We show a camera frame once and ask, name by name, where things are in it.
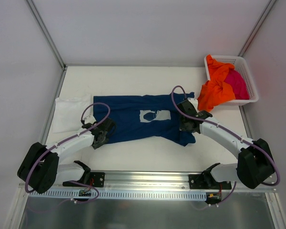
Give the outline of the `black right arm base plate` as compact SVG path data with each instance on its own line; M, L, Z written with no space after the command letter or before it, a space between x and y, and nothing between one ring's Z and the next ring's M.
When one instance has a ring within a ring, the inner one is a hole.
M188 175L188 183L190 189L223 189L223 190L231 190L232 185L230 182L217 182L215 179L205 173L201 174L189 174Z

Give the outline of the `orange t shirt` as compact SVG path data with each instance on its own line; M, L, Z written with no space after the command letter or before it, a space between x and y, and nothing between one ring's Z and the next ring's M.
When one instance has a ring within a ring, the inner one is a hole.
M211 55L206 57L210 79L202 85L198 97L198 109L210 112L215 106L235 100L235 93L230 84L225 82L230 70L235 67L230 63L218 62Z

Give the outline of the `aluminium mounting rail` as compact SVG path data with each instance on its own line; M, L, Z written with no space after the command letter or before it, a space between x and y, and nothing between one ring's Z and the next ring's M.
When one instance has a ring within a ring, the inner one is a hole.
M82 177L84 172L104 172L105 182L103 188L118 187L122 189L185 189L188 190L188 175L201 173L175 173L175 172L129 172L129 171L92 171L89 169L67 168L62 172L55 169L37 172L29 179L30 192L45 193L52 186L62 186L65 181L74 182ZM92 186L78 187L88 192Z

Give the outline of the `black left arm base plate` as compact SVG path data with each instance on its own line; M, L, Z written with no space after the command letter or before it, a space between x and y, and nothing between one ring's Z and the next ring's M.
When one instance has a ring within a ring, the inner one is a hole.
M84 172L78 180L73 179L75 182L65 181L62 183L64 187L104 187L105 173L104 172Z

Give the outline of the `pink t shirt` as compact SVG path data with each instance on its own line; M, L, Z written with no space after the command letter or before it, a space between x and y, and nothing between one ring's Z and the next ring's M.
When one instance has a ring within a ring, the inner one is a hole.
M228 75L225 78L225 83L232 87L236 100L249 100L246 83L241 74L235 70L229 70Z

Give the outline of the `white plastic basket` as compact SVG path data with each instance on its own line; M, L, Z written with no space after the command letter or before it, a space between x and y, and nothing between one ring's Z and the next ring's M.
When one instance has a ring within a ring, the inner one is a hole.
M243 106L248 103L255 103L258 101L259 96L257 92L257 88L255 86L254 79L250 73L249 67L246 63L246 60L240 56L231 56L231 55L211 55L213 59L218 62L230 63L235 67L235 71L237 71L243 78L246 89L249 95L248 100L231 100L222 105L237 105Z

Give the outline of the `blue printed t shirt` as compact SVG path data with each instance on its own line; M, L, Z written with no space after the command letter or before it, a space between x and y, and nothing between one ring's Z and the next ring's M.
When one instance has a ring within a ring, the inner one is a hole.
M93 116L100 121L106 114L116 123L109 143L119 143L153 136L181 146L196 142L193 134L180 130L180 114L174 104L185 95L94 96Z

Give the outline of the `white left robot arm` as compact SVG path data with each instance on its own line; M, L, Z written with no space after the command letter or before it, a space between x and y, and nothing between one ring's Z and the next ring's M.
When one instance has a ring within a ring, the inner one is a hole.
M85 186L92 183L91 169L79 160L69 164L62 162L78 151L92 147L97 149L108 143L115 122L106 118L82 125L78 133L61 141L46 146L36 142L29 148L17 176L39 194L45 193L53 185Z

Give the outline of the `folded white t shirt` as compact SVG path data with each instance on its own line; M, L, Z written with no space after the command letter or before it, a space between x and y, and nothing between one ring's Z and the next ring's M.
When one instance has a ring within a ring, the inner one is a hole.
M56 98L52 132L57 134L77 131L82 126L81 120L91 115L90 107L82 118L84 110L92 104L91 98L91 94L68 99Z

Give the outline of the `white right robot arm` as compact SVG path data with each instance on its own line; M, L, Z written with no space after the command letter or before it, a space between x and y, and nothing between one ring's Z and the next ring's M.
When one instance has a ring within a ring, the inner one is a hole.
M202 134L228 150L236 159L236 163L216 163L206 169L204 184L208 188L216 188L221 182L241 182L254 189L275 172L275 163L268 143L263 139L253 140L243 137L223 126L209 112L198 112L189 100L176 105L181 115L180 128L186 132Z

